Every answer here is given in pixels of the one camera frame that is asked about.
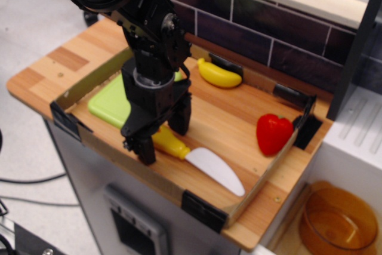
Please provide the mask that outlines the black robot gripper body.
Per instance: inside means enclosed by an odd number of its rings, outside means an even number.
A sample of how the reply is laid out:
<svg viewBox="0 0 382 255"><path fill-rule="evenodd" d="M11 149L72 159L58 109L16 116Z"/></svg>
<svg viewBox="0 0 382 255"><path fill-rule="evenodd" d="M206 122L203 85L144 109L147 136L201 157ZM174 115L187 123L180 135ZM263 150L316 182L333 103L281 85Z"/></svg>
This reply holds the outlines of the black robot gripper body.
<svg viewBox="0 0 382 255"><path fill-rule="evenodd" d="M177 106L185 99L191 99L190 73L181 67L186 77L176 81L175 72L170 72L159 85L144 82L138 74L134 59L127 60L121 69L126 98L131 104L131 113L121 128L125 147L138 153L138 139L151 137L159 127L168 122Z"/></svg>

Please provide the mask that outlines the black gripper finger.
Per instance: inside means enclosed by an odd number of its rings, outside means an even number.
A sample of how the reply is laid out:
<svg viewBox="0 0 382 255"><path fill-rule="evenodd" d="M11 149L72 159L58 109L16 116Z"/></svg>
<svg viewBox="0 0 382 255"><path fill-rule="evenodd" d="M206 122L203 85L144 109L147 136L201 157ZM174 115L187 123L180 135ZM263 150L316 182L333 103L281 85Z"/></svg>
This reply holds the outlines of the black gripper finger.
<svg viewBox="0 0 382 255"><path fill-rule="evenodd" d="M189 129L191 110L191 99L185 99L168 120L170 128L181 136L184 136Z"/></svg>
<svg viewBox="0 0 382 255"><path fill-rule="evenodd" d="M151 137L138 139L138 157L145 165L151 165L156 161L155 148Z"/></svg>

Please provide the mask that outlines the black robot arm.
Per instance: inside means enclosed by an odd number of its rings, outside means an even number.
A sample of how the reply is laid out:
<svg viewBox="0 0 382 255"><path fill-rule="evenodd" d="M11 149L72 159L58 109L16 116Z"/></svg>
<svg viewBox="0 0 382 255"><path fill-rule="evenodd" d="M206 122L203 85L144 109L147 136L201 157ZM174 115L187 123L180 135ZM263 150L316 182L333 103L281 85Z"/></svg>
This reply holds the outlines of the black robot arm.
<svg viewBox="0 0 382 255"><path fill-rule="evenodd" d="M71 0L80 9L101 14L124 32L133 57L121 69L131 112L122 127L125 147L146 164L155 162L153 135L167 123L187 133L191 85L185 60L190 43L171 0ZM175 80L178 71L187 76Z"/></svg>

